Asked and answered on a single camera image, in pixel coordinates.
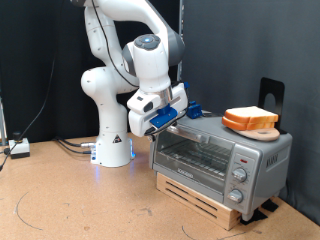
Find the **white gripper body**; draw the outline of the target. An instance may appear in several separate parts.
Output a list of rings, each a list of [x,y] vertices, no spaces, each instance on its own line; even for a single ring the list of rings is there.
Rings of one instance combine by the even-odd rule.
[[[127,102],[131,132],[142,137],[161,131],[177,120],[187,105],[183,83],[158,92],[146,92],[139,88]]]

